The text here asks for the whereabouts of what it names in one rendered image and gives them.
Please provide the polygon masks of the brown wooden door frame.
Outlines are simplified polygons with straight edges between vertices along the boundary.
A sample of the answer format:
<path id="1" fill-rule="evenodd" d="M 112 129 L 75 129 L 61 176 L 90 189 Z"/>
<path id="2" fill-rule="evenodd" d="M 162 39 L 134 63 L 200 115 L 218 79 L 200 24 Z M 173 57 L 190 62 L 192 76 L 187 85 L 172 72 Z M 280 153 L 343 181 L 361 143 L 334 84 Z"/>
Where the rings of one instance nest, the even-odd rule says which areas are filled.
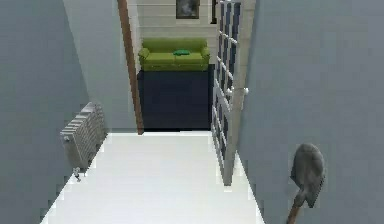
<path id="1" fill-rule="evenodd" d="M 142 135 L 144 133 L 144 123 L 142 118 L 139 89 L 137 86 L 137 72 L 134 59 L 133 42 L 131 35 L 131 27 L 129 21 L 127 0 L 117 0 L 118 12 L 121 23 L 123 44 L 126 55 L 126 64 L 129 73 L 129 82 L 131 86 L 131 95 L 134 106 L 135 120 L 137 133 Z"/>

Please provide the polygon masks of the green sofa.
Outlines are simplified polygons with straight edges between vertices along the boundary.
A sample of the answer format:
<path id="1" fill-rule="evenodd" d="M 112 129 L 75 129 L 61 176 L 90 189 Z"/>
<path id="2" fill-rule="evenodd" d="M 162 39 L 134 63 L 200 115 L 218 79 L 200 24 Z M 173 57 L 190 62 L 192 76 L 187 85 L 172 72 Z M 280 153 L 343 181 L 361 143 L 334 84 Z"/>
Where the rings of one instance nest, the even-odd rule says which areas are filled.
<path id="1" fill-rule="evenodd" d="M 175 56 L 178 49 L 190 55 Z M 207 40 L 200 37 L 144 38 L 138 58 L 143 71 L 206 71 L 211 54 Z"/>

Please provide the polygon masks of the white glass-paned room door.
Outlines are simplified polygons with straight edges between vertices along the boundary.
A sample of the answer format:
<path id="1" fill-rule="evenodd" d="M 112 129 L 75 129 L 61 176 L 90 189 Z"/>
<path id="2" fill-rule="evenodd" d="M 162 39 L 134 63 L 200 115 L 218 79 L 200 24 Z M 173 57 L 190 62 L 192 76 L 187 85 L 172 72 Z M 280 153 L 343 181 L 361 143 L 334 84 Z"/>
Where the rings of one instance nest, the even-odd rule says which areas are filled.
<path id="1" fill-rule="evenodd" d="M 249 93 L 247 66 L 258 1 L 219 0 L 217 4 L 211 133 L 224 186 L 232 185 L 243 103 Z"/>

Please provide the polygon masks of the dark framed wall picture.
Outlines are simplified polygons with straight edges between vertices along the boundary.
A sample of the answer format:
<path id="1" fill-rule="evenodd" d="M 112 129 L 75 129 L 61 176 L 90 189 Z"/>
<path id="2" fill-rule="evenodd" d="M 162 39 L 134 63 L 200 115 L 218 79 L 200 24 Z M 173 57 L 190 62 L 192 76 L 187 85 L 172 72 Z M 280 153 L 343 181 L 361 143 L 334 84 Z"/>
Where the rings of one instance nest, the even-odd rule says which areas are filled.
<path id="1" fill-rule="evenodd" d="M 198 19 L 200 0 L 176 0 L 177 19 Z"/>

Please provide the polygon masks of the grey wall radiator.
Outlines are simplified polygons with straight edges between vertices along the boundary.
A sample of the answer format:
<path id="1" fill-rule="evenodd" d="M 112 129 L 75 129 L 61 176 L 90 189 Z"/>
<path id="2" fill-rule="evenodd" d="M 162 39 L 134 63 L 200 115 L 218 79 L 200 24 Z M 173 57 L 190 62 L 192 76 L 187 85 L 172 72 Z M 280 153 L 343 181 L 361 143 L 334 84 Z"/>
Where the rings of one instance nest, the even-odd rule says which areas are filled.
<path id="1" fill-rule="evenodd" d="M 60 140 L 78 182 L 85 175 L 108 133 L 100 104 L 89 102 L 60 132 Z"/>

